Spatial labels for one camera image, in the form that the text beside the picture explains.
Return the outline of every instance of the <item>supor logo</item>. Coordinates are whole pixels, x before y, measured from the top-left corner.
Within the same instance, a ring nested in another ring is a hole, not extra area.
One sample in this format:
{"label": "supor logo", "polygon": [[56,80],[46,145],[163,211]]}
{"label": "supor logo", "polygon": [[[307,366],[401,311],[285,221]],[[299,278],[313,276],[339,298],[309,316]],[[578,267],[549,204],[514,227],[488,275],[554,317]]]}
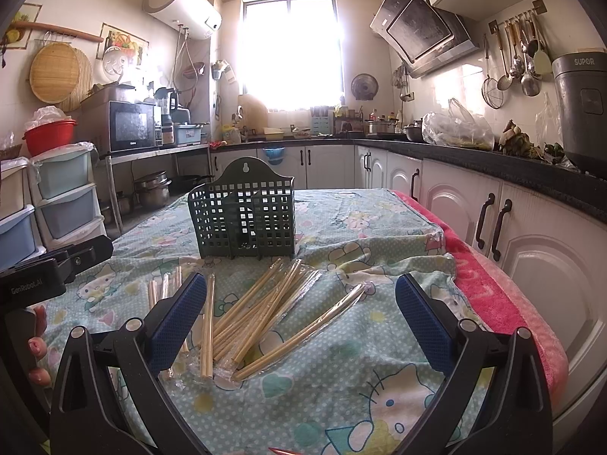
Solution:
{"label": "supor logo", "polygon": [[11,287],[10,293],[19,294],[20,292],[23,292],[25,290],[35,289],[36,287],[41,286],[41,285],[42,285],[42,279],[38,279],[33,282],[30,282],[29,284],[22,284],[17,287]]}
{"label": "supor logo", "polygon": [[594,65],[594,58],[576,58],[573,62],[576,66]]}

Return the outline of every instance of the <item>blender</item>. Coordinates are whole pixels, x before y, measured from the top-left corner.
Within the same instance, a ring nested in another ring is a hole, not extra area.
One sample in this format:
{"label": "blender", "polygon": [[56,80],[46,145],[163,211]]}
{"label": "blender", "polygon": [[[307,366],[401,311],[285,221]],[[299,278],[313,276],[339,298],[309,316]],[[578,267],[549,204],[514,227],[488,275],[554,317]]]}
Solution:
{"label": "blender", "polygon": [[160,107],[160,118],[162,123],[162,144],[171,145],[175,143],[175,133],[173,130],[172,111],[177,109],[177,91],[160,87],[154,92],[156,104]]}

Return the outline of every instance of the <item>person's finger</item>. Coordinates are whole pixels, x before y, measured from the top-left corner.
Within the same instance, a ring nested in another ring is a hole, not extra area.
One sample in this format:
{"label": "person's finger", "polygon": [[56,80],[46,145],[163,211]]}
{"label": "person's finger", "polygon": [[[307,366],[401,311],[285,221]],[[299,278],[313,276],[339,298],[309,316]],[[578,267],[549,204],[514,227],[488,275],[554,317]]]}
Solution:
{"label": "person's finger", "polygon": [[40,337],[32,337],[27,341],[27,345],[30,348],[31,353],[36,358],[36,361],[40,361],[46,356],[46,342]]}
{"label": "person's finger", "polygon": [[42,334],[46,330],[46,308],[42,305],[34,308],[36,314],[36,337],[42,337]]}
{"label": "person's finger", "polygon": [[40,386],[50,386],[50,374],[41,367],[35,367],[28,373],[27,376],[32,383]]}

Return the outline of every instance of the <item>wall-mounted fan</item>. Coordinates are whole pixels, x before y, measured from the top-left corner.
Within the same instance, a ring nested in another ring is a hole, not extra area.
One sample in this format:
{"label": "wall-mounted fan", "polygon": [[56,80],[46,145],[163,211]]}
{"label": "wall-mounted fan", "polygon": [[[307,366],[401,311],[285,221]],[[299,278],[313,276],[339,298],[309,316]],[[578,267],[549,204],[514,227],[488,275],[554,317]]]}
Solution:
{"label": "wall-mounted fan", "polygon": [[373,75],[361,73],[352,79],[350,90],[356,100],[373,100],[379,90],[379,84]]}

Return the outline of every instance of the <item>pink towel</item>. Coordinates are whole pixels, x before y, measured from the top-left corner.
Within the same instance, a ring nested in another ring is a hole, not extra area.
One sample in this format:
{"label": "pink towel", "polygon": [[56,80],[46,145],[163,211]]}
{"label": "pink towel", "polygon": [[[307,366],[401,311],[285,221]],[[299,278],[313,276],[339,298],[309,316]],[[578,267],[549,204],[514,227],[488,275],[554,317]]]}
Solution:
{"label": "pink towel", "polygon": [[480,253],[475,255],[453,229],[411,197],[399,191],[393,193],[430,222],[441,226],[447,252],[454,256],[456,262],[455,285],[491,330],[501,334],[512,334],[521,326],[531,330],[544,367],[550,399],[555,405],[565,390],[569,363],[563,346],[548,324],[501,269]]}

